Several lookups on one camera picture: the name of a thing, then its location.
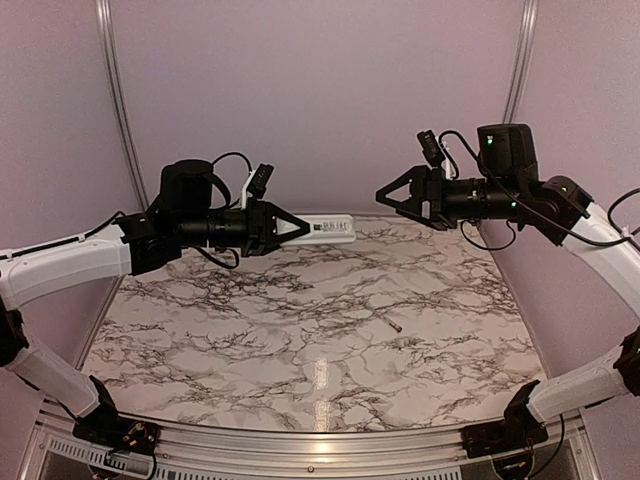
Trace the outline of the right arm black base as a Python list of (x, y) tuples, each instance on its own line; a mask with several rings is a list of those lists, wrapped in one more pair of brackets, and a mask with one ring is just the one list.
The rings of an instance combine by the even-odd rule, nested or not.
[(539, 380), (522, 386), (510, 400), (500, 420), (461, 429), (463, 448), (469, 458), (531, 448), (548, 440), (545, 426), (528, 410), (529, 397)]

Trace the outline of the white remote control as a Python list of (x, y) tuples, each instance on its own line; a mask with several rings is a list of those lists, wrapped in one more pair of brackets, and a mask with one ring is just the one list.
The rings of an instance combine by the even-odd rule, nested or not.
[(310, 232), (283, 242), (286, 247), (347, 244), (356, 240), (354, 218), (347, 214), (298, 215), (310, 226)]

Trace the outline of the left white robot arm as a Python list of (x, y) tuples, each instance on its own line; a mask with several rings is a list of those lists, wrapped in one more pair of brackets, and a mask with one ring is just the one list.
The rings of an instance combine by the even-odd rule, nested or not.
[(231, 249), (234, 257), (263, 256), (307, 235), (308, 222), (264, 200), (274, 168), (249, 173), (234, 207), (211, 162), (180, 160), (163, 168), (158, 196), (141, 213), (113, 218), (96, 229), (1, 254), (1, 366), (64, 405), (106, 445), (125, 438), (103, 384), (86, 376), (23, 328), (22, 306), (103, 278), (155, 271), (193, 248)]

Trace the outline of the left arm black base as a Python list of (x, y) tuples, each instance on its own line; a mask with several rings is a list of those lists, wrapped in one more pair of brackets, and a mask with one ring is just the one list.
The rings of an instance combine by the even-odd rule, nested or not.
[(85, 416), (71, 414), (73, 435), (115, 451), (152, 455), (159, 439), (160, 426), (154, 422), (122, 416), (105, 385), (90, 375), (98, 393), (98, 405)]

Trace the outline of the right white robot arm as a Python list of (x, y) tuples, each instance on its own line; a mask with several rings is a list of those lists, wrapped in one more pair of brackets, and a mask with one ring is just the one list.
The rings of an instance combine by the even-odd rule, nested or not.
[[(479, 146), (467, 148), (479, 175), (447, 173), (451, 136), (420, 132), (425, 162), (375, 194), (378, 203), (438, 231), (471, 220), (504, 220), (531, 227), (599, 277), (633, 312), (639, 311), (639, 248), (632, 234), (567, 176), (540, 178), (534, 140), (526, 124), (493, 124), (477, 130)], [(510, 401), (495, 430), (506, 448), (529, 437), (535, 425), (567, 411), (639, 393), (639, 334), (632, 332), (600, 357), (563, 375), (534, 381)]]

